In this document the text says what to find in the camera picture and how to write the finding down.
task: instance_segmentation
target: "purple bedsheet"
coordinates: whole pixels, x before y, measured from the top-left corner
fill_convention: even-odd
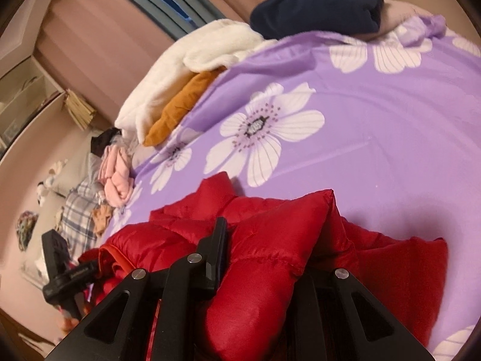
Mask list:
[[[413,17],[376,44],[329,32],[286,38],[215,81],[136,169],[106,236],[223,170],[248,196],[334,189],[351,222],[447,240],[432,350],[481,313],[480,95],[479,48],[440,16]]]

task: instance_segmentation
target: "red fabric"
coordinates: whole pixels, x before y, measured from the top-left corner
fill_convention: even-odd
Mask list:
[[[292,201],[238,197],[225,173],[152,211],[149,222],[126,226],[95,252],[107,277],[97,302],[128,274],[126,262],[165,269],[194,252],[219,216],[231,230],[229,267],[217,295],[197,314],[196,341],[203,353],[222,360],[265,359],[277,345],[294,283],[306,265],[348,269],[427,344],[446,277],[443,239],[397,241],[359,228],[340,216],[332,190]],[[124,257],[112,257],[112,250]]]

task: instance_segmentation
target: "navy blue clothing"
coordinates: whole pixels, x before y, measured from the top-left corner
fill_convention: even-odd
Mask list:
[[[265,39],[307,31],[344,35],[379,31],[384,0],[265,0],[251,14],[251,28]]]

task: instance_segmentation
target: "plaid shirt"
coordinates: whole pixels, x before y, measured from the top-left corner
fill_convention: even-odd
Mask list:
[[[59,233],[67,240],[70,258],[78,263],[78,258],[95,246],[97,236],[93,233],[92,210],[98,206],[96,191],[88,184],[88,179],[72,189],[63,207]]]

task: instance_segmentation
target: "silver bolt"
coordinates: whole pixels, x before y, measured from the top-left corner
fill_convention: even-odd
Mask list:
[[[187,257],[189,263],[199,263],[202,260],[202,255],[194,252]]]
[[[135,269],[132,272],[132,278],[133,279],[142,279],[142,278],[145,277],[146,274],[147,274],[147,272],[144,269]]]
[[[336,274],[336,277],[340,279],[346,279],[349,277],[349,272],[346,269],[336,269],[334,274]]]

